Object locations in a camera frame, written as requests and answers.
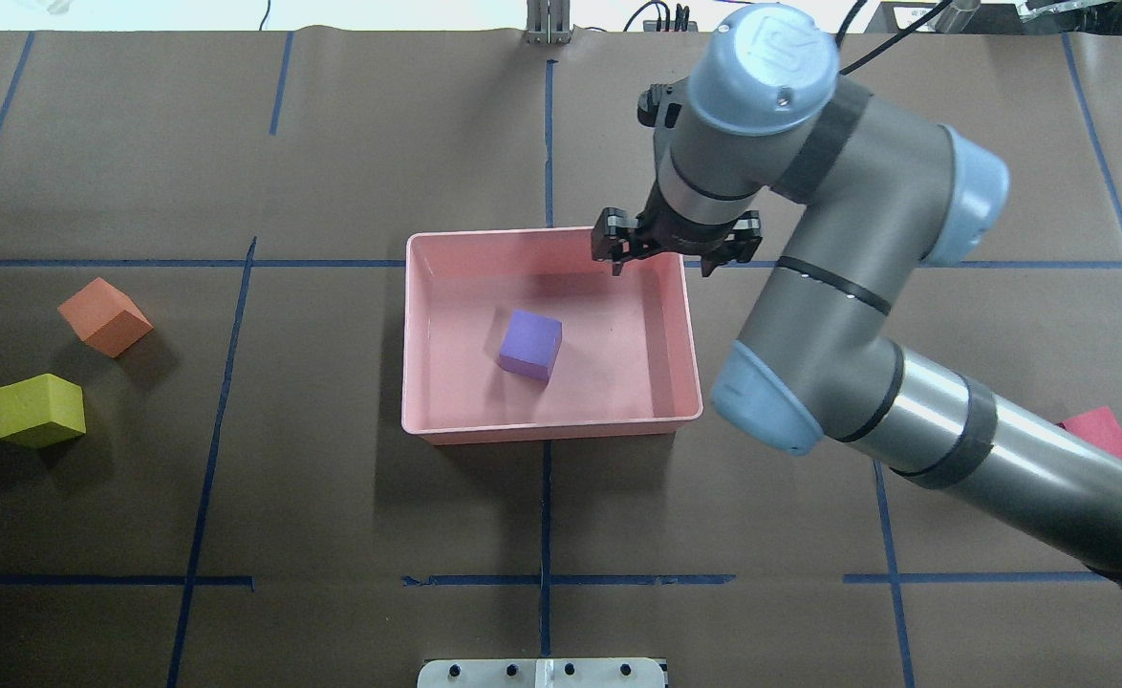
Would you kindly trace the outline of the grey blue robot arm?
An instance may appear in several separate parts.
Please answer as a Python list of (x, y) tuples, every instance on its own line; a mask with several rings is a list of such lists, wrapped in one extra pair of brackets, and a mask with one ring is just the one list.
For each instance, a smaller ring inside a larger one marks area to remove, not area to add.
[(780, 3), (728, 13), (638, 118), (656, 131), (649, 200), (591, 233), (614, 274), (661, 253), (703, 275), (749, 262), (758, 192), (803, 207), (714, 384), (721, 418), (793, 456), (831, 437), (1122, 591), (1121, 459), (881, 332), (912, 270), (962, 262), (997, 222), (1005, 162), (842, 75), (833, 36)]

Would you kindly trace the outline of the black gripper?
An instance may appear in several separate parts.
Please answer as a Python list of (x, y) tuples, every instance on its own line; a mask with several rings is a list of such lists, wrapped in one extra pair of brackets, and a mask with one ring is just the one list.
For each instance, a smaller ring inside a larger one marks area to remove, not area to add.
[(619, 277), (636, 259), (636, 231), (666, 253), (701, 258), (701, 277), (728, 263), (748, 263), (763, 241), (758, 212), (744, 213), (744, 200), (706, 195), (686, 178), (672, 158), (671, 144), (687, 106), (687, 82), (652, 84), (641, 93), (637, 118), (653, 130), (656, 182), (636, 218), (617, 207), (604, 207), (591, 229), (594, 262), (609, 263)]

